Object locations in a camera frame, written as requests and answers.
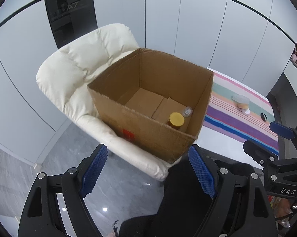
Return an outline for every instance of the open cardboard box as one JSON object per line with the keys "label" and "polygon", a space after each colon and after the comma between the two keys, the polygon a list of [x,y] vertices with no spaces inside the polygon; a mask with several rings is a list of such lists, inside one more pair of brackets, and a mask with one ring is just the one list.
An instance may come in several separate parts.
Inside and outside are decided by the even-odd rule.
{"label": "open cardboard box", "polygon": [[[140,48],[112,64],[88,89],[103,122],[168,163],[198,137],[210,100],[213,72],[173,55]],[[176,130],[166,123],[189,106]]]}

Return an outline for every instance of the yellow lid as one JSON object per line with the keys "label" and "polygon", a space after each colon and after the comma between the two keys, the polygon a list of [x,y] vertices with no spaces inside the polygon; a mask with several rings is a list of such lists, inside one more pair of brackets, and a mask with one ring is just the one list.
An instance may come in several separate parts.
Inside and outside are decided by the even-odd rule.
{"label": "yellow lid", "polygon": [[185,119],[179,112],[173,112],[169,116],[169,122],[176,127],[181,127],[184,124]]}

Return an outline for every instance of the blue textured pad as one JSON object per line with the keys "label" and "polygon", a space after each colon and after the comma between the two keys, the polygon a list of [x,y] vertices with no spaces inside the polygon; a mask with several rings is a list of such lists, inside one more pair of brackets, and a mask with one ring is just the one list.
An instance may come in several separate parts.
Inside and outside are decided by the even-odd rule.
{"label": "blue textured pad", "polygon": [[81,198],[85,198],[88,193],[92,192],[107,158],[108,149],[103,145],[82,178],[81,189],[79,192]]}
{"label": "blue textured pad", "polygon": [[200,155],[193,146],[189,148],[188,156],[190,164],[198,177],[204,193],[213,198],[216,195],[214,189],[214,179],[206,167],[206,164],[203,162]]}
{"label": "blue textured pad", "polygon": [[274,133],[290,140],[290,139],[293,139],[294,138],[294,133],[293,133],[293,130],[284,126],[284,125],[281,125],[275,121],[271,122],[270,125],[269,125],[269,128],[271,131],[273,131]]}

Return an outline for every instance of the jar with yellow lid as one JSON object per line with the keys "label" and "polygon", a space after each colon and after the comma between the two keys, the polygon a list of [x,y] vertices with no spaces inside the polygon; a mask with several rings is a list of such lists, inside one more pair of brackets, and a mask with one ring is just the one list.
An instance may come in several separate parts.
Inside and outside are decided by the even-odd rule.
{"label": "jar with yellow lid", "polygon": [[184,117],[179,112],[173,112],[169,116],[168,125],[174,129],[179,129],[185,123]]}

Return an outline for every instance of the blue stripe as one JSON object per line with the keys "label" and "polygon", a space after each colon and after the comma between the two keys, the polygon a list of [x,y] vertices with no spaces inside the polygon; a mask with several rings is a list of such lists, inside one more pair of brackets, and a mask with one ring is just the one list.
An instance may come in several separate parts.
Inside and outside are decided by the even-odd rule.
{"label": "blue stripe", "polygon": [[220,127],[222,128],[223,130],[226,130],[232,134],[235,134],[245,140],[253,140],[253,141],[256,141],[258,142],[259,144],[261,144],[263,147],[265,147],[267,150],[271,151],[272,153],[278,155],[279,154],[279,151],[277,151],[275,148],[261,142],[260,140],[250,136],[250,135],[247,135],[243,132],[240,132],[239,130],[231,127],[231,126],[227,126],[226,124],[222,123],[222,122],[219,122],[217,121],[216,119],[213,119],[211,117],[209,117],[208,115],[205,116],[205,121],[209,122],[210,124],[214,125],[214,126],[217,126],[217,127]]}

